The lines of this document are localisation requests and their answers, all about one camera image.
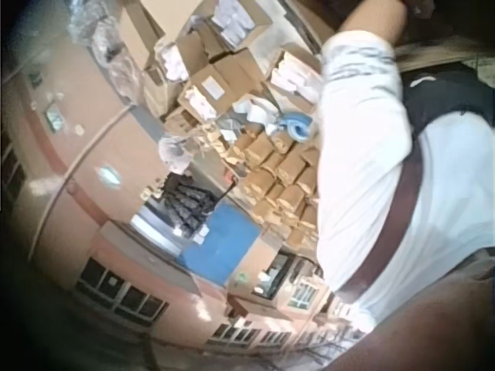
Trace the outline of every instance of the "blue panel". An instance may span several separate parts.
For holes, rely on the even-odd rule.
[[[260,227],[231,205],[220,204],[207,220],[203,244],[193,243],[178,262],[195,274],[223,286],[260,233]]]

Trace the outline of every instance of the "blue tape roll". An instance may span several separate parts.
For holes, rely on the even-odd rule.
[[[287,132],[295,141],[304,142],[309,137],[309,126],[312,123],[312,118],[307,114],[300,112],[292,112],[283,114],[281,122],[287,127]]]

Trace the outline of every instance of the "brown strap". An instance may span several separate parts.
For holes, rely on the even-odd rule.
[[[402,172],[384,226],[377,242],[351,278],[336,292],[352,304],[377,280],[397,251],[415,211],[422,183],[423,162],[420,144],[413,141],[411,154],[404,160]]]

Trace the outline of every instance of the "white shirt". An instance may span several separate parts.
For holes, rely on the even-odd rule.
[[[411,150],[401,80],[388,43],[342,32],[323,50],[323,148],[317,256],[339,289],[374,245]],[[381,322],[482,247],[495,245],[495,136],[475,114],[447,114],[420,135],[424,175],[398,251],[357,304]]]

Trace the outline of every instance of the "shirt sleeve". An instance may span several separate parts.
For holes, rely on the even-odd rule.
[[[318,258],[338,289],[377,239],[411,150],[394,50],[364,31],[323,48]]]

